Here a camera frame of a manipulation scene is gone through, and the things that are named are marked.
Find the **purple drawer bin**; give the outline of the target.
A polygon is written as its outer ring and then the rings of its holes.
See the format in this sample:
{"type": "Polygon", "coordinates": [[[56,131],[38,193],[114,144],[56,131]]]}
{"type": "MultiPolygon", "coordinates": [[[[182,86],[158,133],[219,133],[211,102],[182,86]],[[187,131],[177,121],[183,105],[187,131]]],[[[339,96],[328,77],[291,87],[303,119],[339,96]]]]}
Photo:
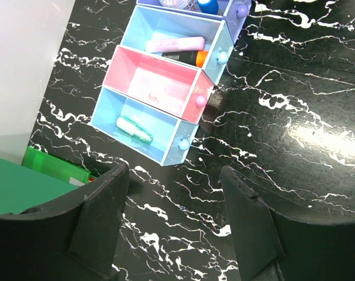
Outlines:
{"type": "Polygon", "coordinates": [[[246,21],[246,18],[250,12],[251,1],[240,1],[240,0],[217,0],[219,4],[219,12],[217,15],[211,15],[207,13],[185,11],[179,9],[165,8],[163,7],[159,0],[139,0],[136,4],[148,6],[151,8],[163,9],[172,12],[181,12],[193,16],[201,16],[208,19],[214,20],[225,20],[227,27],[229,29],[230,36],[233,43],[236,43],[242,27],[246,21]]]}

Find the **sky blue drawer bin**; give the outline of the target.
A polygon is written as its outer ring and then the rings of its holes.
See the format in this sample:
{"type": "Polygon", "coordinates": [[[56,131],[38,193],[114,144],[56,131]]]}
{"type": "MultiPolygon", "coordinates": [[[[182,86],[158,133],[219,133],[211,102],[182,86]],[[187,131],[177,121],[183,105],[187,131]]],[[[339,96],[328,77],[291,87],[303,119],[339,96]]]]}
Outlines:
{"type": "Polygon", "coordinates": [[[148,40],[196,36],[205,38],[203,50],[208,51],[208,55],[202,69],[217,85],[233,50],[232,38],[224,20],[137,5],[129,19],[121,45],[145,51],[148,40]]]}

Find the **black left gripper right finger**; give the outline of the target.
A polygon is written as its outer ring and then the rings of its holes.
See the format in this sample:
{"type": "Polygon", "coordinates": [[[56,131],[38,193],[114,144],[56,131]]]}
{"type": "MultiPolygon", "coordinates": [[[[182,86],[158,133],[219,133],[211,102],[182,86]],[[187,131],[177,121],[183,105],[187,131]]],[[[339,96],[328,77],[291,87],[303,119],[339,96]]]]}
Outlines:
{"type": "Polygon", "coordinates": [[[306,208],[230,166],[220,182],[241,280],[355,280],[355,217],[306,208]]]}

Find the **black orange-capped marker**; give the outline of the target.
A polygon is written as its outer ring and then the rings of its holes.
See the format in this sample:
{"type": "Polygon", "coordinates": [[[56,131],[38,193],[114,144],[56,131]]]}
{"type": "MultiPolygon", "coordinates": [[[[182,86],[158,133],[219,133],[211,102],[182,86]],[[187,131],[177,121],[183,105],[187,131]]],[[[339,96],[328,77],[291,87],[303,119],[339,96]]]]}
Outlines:
{"type": "Polygon", "coordinates": [[[163,57],[190,64],[192,66],[202,67],[205,63],[208,51],[183,51],[183,52],[165,52],[163,57]]]}

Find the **clear jar of bands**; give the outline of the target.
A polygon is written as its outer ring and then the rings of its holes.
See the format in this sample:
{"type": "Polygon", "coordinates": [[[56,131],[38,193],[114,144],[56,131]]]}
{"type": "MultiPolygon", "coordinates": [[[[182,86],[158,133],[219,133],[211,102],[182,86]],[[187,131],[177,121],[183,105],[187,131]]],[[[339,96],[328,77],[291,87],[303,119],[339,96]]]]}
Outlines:
{"type": "Polygon", "coordinates": [[[165,8],[200,12],[196,0],[159,0],[159,2],[165,8]]]}

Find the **green transparent highlighter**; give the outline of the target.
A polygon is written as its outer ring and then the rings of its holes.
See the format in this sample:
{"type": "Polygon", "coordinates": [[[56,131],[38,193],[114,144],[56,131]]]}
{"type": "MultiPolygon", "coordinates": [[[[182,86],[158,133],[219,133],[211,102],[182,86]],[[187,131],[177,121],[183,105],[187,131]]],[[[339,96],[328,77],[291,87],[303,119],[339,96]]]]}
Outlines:
{"type": "Polygon", "coordinates": [[[116,127],[127,135],[136,138],[143,143],[151,144],[153,141],[153,135],[151,133],[126,116],[122,115],[117,118],[116,127]]]}

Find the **pink drawer bin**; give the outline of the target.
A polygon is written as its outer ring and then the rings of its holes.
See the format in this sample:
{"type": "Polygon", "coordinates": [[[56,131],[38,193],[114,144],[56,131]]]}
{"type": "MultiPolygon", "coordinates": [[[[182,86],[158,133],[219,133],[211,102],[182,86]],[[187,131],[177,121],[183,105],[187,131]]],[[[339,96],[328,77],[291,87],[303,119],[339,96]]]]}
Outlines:
{"type": "Polygon", "coordinates": [[[116,46],[103,85],[196,124],[213,90],[201,69],[123,45],[116,46]]]}

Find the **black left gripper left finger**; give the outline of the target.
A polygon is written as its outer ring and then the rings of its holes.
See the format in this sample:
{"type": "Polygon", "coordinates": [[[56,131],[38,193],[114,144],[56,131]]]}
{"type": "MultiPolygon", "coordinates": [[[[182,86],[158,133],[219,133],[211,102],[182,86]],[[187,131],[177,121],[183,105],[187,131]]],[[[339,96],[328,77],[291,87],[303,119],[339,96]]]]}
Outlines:
{"type": "Polygon", "coordinates": [[[20,214],[1,214],[0,280],[116,280],[128,186],[129,168],[120,164],[20,214]]]}

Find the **light blue drawer bin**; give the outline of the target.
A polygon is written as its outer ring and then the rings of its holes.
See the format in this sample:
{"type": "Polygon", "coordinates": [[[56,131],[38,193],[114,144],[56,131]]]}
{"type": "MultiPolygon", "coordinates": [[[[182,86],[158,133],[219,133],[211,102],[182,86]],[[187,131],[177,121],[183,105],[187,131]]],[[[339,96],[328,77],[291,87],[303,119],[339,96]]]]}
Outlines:
{"type": "Polygon", "coordinates": [[[90,124],[160,166],[183,163],[198,130],[195,123],[106,87],[101,88],[90,124]],[[116,120],[122,115],[151,133],[152,143],[143,143],[118,129],[116,120]]]}

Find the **lilac highlighter pen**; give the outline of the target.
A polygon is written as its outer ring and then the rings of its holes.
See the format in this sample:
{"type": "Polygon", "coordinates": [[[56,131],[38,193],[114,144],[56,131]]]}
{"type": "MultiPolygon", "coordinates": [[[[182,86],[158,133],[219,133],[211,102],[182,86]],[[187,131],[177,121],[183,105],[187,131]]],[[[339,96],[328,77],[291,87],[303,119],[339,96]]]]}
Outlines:
{"type": "Polygon", "coordinates": [[[149,53],[201,51],[205,47],[202,36],[183,37],[178,39],[152,39],[145,44],[145,51],[149,53]]]}

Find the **blue and grey bottle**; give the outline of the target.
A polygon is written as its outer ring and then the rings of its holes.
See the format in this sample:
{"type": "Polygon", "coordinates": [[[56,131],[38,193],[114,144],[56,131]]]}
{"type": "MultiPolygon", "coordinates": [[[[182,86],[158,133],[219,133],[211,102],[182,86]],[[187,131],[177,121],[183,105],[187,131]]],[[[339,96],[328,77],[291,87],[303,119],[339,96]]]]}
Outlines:
{"type": "Polygon", "coordinates": [[[219,4],[217,0],[197,0],[197,4],[202,13],[217,15],[219,12],[219,4]]]}

